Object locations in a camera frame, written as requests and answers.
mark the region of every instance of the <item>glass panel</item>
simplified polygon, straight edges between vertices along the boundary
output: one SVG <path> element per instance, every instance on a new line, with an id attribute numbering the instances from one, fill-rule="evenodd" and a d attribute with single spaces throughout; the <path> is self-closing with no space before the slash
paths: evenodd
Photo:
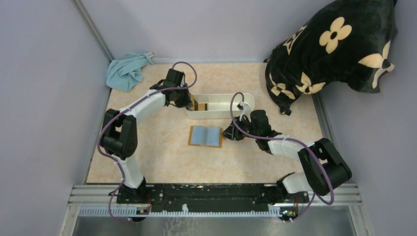
<path id="1" fill-rule="evenodd" d="M 110 217 L 80 217 L 75 236 L 352 236 L 355 235 L 347 207 L 311 207 L 293 224 L 277 218 L 148 218 L 122 225 Z"/>

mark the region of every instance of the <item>black mounting plate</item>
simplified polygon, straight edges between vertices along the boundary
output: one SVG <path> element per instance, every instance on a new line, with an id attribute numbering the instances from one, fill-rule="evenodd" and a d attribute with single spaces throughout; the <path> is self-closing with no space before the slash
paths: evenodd
<path id="1" fill-rule="evenodd" d="M 146 193 L 139 197 L 128 194 L 123 188 L 117 194 L 119 204 L 146 204 L 152 200 L 152 212 L 182 211 L 187 204 L 189 212 L 250 212 L 268 211 L 268 204 L 307 203 L 304 192 L 287 200 L 279 200 L 276 184 L 147 184 Z"/>

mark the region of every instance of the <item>black pillow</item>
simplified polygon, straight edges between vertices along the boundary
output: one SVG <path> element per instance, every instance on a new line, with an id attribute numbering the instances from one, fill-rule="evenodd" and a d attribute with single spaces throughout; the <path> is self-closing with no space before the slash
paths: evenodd
<path id="1" fill-rule="evenodd" d="M 316 13 L 265 60 L 268 93 L 281 114 L 303 93 L 334 81 L 359 92 L 380 92 L 378 79 L 397 34 L 396 0 L 336 0 Z"/>

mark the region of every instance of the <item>light blue cloth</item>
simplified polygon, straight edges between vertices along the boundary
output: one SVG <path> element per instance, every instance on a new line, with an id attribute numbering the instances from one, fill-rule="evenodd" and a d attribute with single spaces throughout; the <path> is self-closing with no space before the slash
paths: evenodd
<path id="1" fill-rule="evenodd" d="M 126 59 L 113 60 L 107 71 L 107 86 L 129 92 L 142 81 L 141 68 L 153 64 L 148 54 L 126 54 Z"/>
<path id="2" fill-rule="evenodd" d="M 220 128 L 194 126 L 191 134 L 191 144 L 215 146 L 220 145 Z"/>

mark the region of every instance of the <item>blue towel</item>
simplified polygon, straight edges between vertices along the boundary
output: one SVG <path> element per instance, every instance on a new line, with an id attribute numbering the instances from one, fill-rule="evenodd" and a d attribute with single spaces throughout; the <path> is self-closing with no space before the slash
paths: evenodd
<path id="1" fill-rule="evenodd" d="M 141 68 L 153 64 L 148 54 L 126 54 L 126 59 L 113 60 L 107 71 L 107 86 L 129 92 L 133 86 L 142 81 Z"/>

